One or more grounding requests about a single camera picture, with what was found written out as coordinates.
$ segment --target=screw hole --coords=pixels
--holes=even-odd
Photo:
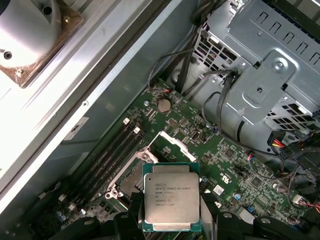
[[[9,60],[12,58],[12,53],[10,51],[5,51],[3,57],[4,59]]]
[[[52,14],[52,8],[49,6],[46,6],[45,8],[43,8],[42,12],[44,15],[48,16],[48,15]]]

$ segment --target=gray cable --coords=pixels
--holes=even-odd
[[[182,96],[187,96],[193,89],[195,89],[201,82],[205,81],[210,75],[226,75],[229,74],[230,70],[216,70],[216,71],[208,71],[203,74],[203,78],[200,76],[195,80],[195,82],[182,93]]]
[[[147,86],[148,86],[148,89],[151,91],[151,92],[162,92],[163,90],[162,89],[153,89],[151,87],[151,79],[153,77],[153,74],[154,74],[154,71],[157,67],[157,65],[164,59],[168,58],[168,57],[172,57],[172,56],[177,56],[177,55],[180,55],[180,54],[186,54],[186,53],[189,53],[189,52],[192,52],[194,51],[195,49],[194,48],[191,48],[191,49],[187,49],[187,50],[182,50],[182,51],[176,51],[174,53],[170,53],[170,54],[166,54],[166,55],[163,55],[162,57],[160,57],[156,62],[155,64],[153,65],[150,73],[149,73],[149,77],[148,77],[148,80],[147,80]]]
[[[232,136],[230,136],[227,132],[223,132],[222,127],[221,127],[222,108],[223,108],[223,105],[225,103],[227,94],[228,94],[228,92],[229,92],[229,90],[230,90],[230,88],[231,88],[231,86],[232,86],[232,84],[234,82],[235,77],[236,77],[235,72],[231,72],[226,77],[225,84],[224,84],[224,87],[223,87],[223,89],[221,91],[221,94],[220,94],[220,97],[219,97],[219,101],[218,101],[218,104],[217,104],[217,108],[216,108],[216,124],[217,124],[217,127],[218,127],[220,135],[223,136],[225,139],[229,140],[234,145],[237,145],[237,146],[239,146],[241,148],[247,149],[247,150],[249,150],[249,151],[251,151],[253,153],[260,154],[260,155],[266,155],[266,156],[272,156],[272,157],[278,157],[276,154],[265,152],[265,151],[261,151],[261,150],[258,150],[256,148],[247,146],[247,145],[245,145],[245,144],[243,144],[241,142],[238,142]]]

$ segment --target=wire bundle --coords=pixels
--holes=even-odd
[[[280,179],[286,179],[288,178],[291,174],[293,174],[293,172],[290,172],[290,173],[287,173],[283,176],[277,176],[277,177],[269,177],[269,176],[264,176],[262,174],[260,174],[259,172],[257,172],[252,164],[252,161],[255,160],[256,157],[251,153],[249,156],[248,156],[248,163],[249,163],[249,167],[251,169],[251,171],[255,174],[255,175],[258,175],[259,177],[263,178],[263,179],[266,179],[266,180],[280,180]]]
[[[279,141],[278,139],[275,139],[273,141],[272,146],[278,147],[278,148],[284,148],[285,147],[285,145],[281,141]]]

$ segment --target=black cable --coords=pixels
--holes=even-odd
[[[231,72],[226,77],[224,87],[223,87],[223,89],[221,91],[221,94],[220,94],[220,97],[219,97],[219,100],[218,100],[218,105],[217,105],[217,108],[216,108],[216,124],[217,124],[218,131],[219,131],[220,135],[223,136],[225,139],[229,140],[234,145],[237,145],[237,146],[239,146],[241,148],[247,149],[247,150],[249,150],[249,151],[251,151],[253,153],[257,153],[257,154],[260,154],[260,155],[277,157],[276,154],[265,152],[265,151],[261,151],[261,150],[258,150],[256,148],[247,146],[247,145],[245,145],[245,144],[243,144],[241,142],[238,142],[232,136],[230,136],[227,132],[223,132],[222,127],[221,127],[222,108],[223,108],[223,105],[225,103],[227,94],[228,94],[232,84],[234,83],[235,78],[236,78],[236,73],[235,72]]]
[[[240,143],[241,141],[241,138],[240,138],[240,135],[241,135],[241,130],[242,130],[242,127],[244,126],[245,124],[245,121],[241,121],[239,126],[238,126],[238,129],[236,130],[236,140]]]
[[[182,50],[182,51],[176,51],[174,53],[170,53],[170,54],[166,54],[166,55],[163,55],[162,57],[160,57],[156,62],[155,64],[153,65],[150,73],[149,73],[149,77],[148,77],[148,80],[147,80],[147,86],[148,86],[148,89],[151,91],[151,92],[162,92],[163,90],[159,90],[159,89],[153,89],[151,87],[151,80],[152,80],[152,77],[153,77],[153,74],[154,74],[154,71],[157,67],[157,65],[164,59],[168,58],[168,57],[172,57],[172,56],[176,56],[176,55],[180,55],[180,54],[186,54],[186,53],[189,53],[189,52],[192,52],[194,51],[195,49],[194,48],[191,48],[191,49],[187,49],[187,50]]]
[[[286,192],[286,199],[287,199],[288,203],[291,205],[291,207],[293,207],[295,209],[298,209],[298,210],[306,210],[306,209],[309,209],[309,207],[298,207],[298,206],[295,206],[293,204],[293,202],[291,201],[291,199],[290,199],[291,186],[292,186],[292,184],[293,184],[293,182],[295,180],[295,177],[296,177],[299,169],[300,169],[300,166],[298,165],[298,166],[296,166],[295,170],[293,171],[292,177],[291,177],[291,179],[289,181],[288,191]]]
[[[255,170],[255,168],[254,168],[251,160],[249,160],[248,163],[249,163],[249,166],[250,166],[251,171],[252,171],[255,175],[258,175],[260,178],[266,179],[266,180],[281,180],[281,179],[286,179],[287,177],[289,177],[291,174],[294,173],[294,171],[292,171],[292,172],[287,173],[286,175],[283,175],[283,176],[275,176],[275,177],[264,176],[264,175],[260,174],[258,171]]]
[[[195,30],[193,36],[191,37],[190,42],[186,46],[187,49],[193,48],[195,46],[197,37],[198,37],[198,33],[197,33],[197,30]],[[182,92],[182,89],[184,88],[184,85],[186,83],[191,58],[192,58],[192,51],[187,52],[186,56],[183,59],[181,71],[178,75],[178,80],[177,80],[177,82],[175,84],[175,88],[174,88],[178,93]]]
[[[195,82],[182,93],[182,96],[187,96],[193,89],[195,89],[202,81],[205,81],[209,75],[226,75],[229,74],[230,70],[215,70],[215,71],[208,71],[203,73],[203,77],[198,77]]]
[[[202,117],[203,117],[205,123],[208,124],[208,126],[209,126],[210,128],[212,128],[212,129],[214,128],[214,126],[212,126],[211,122],[209,122],[209,121],[207,120],[207,118],[206,118],[205,107],[206,107],[206,104],[207,104],[208,102],[210,102],[210,100],[214,97],[214,95],[217,95],[217,94],[220,94],[220,92],[219,92],[219,91],[215,91],[214,93],[212,93],[212,94],[204,101],[204,103],[203,103],[203,105],[202,105],[202,108],[201,108],[201,114],[202,114]]]

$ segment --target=intel xeon processor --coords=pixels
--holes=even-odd
[[[143,230],[201,231],[199,164],[143,165]]]

